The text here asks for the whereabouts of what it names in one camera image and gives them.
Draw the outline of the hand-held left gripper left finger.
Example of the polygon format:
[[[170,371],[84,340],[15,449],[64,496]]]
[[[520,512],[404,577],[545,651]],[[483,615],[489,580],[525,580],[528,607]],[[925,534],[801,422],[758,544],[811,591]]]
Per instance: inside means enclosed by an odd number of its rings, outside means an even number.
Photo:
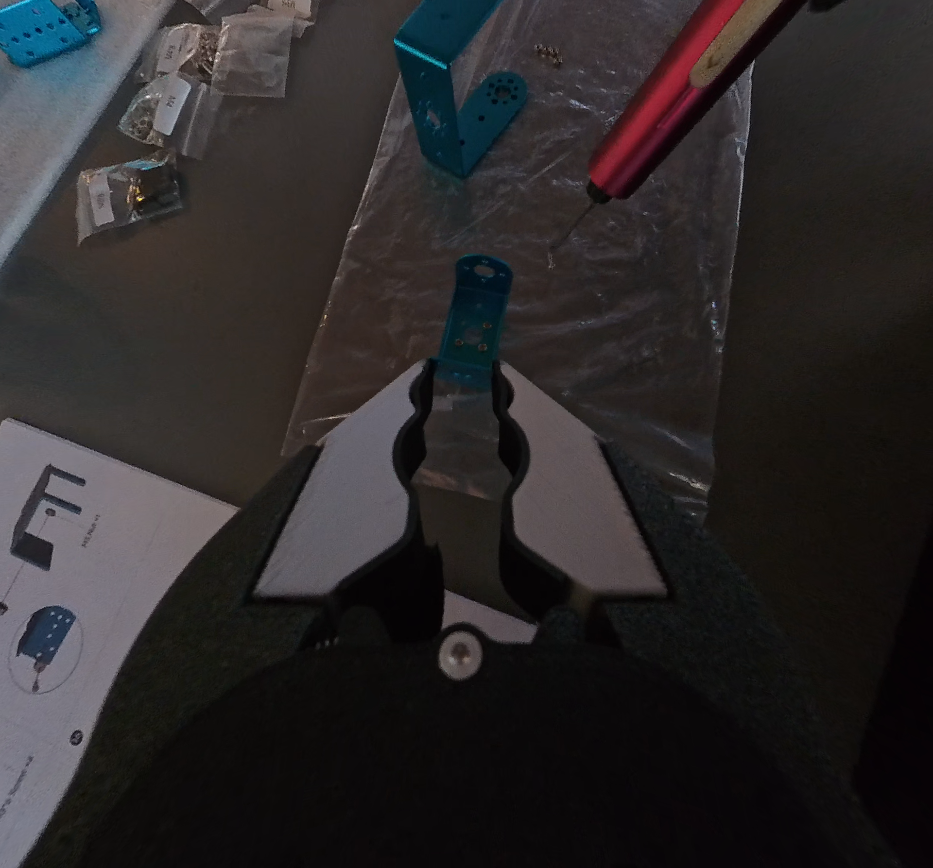
[[[377,613],[397,642],[441,628],[442,559],[424,535],[413,478],[426,458],[437,363],[415,363],[314,449],[316,457],[252,595],[321,607],[332,629],[349,610]]]

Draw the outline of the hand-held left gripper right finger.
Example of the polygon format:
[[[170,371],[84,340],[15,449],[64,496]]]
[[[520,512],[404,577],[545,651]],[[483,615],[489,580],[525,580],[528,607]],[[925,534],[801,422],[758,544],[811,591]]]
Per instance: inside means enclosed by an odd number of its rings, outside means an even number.
[[[504,361],[493,408],[508,485],[491,606],[526,627],[567,610],[585,641],[620,649],[613,607],[664,601],[671,586],[605,442]]]

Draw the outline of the red electric screwdriver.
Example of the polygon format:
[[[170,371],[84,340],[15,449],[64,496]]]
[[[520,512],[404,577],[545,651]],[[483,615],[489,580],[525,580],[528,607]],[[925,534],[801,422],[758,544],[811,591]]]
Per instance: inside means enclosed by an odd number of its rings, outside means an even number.
[[[719,101],[781,29],[767,29],[751,49],[711,85],[693,85],[691,68],[716,31],[715,12],[721,0],[702,0],[645,82],[627,102],[589,159],[587,206],[566,232],[549,245],[554,253],[593,207],[612,199],[630,198]]]

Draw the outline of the small blue metal bracket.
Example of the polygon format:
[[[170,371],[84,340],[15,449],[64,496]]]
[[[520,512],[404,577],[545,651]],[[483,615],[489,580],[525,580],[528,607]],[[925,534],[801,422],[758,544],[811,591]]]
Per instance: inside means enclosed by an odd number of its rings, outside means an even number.
[[[435,373],[470,389],[492,385],[513,273],[489,255],[464,255],[454,267],[454,289]]]

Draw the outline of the dark grey desk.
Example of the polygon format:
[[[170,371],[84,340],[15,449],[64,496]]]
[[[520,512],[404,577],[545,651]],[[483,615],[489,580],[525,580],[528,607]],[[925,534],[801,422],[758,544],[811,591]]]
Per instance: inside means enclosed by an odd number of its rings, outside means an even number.
[[[332,0],[298,102],[236,116],[186,211],[76,246],[76,171],[2,271],[2,417],[244,504],[273,475],[414,0]],[[794,644],[850,779],[931,517],[931,0],[804,13],[759,58],[707,526]]]

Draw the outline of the clear plastic bag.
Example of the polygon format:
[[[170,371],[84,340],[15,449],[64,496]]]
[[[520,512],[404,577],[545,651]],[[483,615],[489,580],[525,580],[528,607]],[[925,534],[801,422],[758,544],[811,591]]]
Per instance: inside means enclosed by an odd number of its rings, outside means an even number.
[[[746,71],[636,194],[586,204],[587,163],[701,0],[505,0],[453,65],[529,99],[463,180],[422,156],[402,81],[316,328],[282,453],[437,351],[456,259],[512,268],[500,355],[703,516],[749,135]],[[562,50],[554,68],[535,44]]]

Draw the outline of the white instruction manual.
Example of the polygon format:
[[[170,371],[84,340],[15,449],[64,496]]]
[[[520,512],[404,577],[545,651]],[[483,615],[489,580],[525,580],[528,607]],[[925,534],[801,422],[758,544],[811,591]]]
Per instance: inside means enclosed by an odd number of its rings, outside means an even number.
[[[236,507],[15,419],[1,428],[1,855],[75,777],[148,617]]]

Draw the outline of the pile of small screw bags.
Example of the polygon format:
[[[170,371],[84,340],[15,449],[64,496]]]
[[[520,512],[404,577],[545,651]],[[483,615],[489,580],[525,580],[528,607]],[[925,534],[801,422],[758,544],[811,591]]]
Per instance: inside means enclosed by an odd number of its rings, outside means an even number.
[[[200,20],[151,37],[138,62],[140,88],[119,121],[120,133],[152,152],[79,175],[79,243],[179,211],[177,158],[204,156],[224,99],[285,97],[291,46],[323,0],[181,1]]]

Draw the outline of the white foam board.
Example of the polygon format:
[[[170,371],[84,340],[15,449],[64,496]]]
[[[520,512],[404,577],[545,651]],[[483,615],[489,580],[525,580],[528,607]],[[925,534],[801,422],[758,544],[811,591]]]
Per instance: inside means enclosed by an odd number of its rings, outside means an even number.
[[[2,0],[2,6],[16,1]],[[16,67],[2,55],[3,263],[173,1],[95,0],[103,28],[87,46],[27,69]]]

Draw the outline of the large blue U bracket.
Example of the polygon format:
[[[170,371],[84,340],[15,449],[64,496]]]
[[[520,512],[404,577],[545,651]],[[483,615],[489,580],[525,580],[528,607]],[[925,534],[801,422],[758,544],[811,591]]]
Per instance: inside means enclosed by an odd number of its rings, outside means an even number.
[[[504,0],[423,0],[400,27],[394,47],[423,156],[463,179],[507,129],[528,98],[512,71],[484,78],[462,106],[452,64]]]

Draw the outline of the blue perforated bracket assembly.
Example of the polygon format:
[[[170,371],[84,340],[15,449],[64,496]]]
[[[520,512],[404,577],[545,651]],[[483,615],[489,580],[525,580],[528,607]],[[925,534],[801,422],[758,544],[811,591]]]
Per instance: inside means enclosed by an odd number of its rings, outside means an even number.
[[[103,27],[94,0],[19,0],[1,9],[1,49],[18,68],[32,68],[86,46]]]

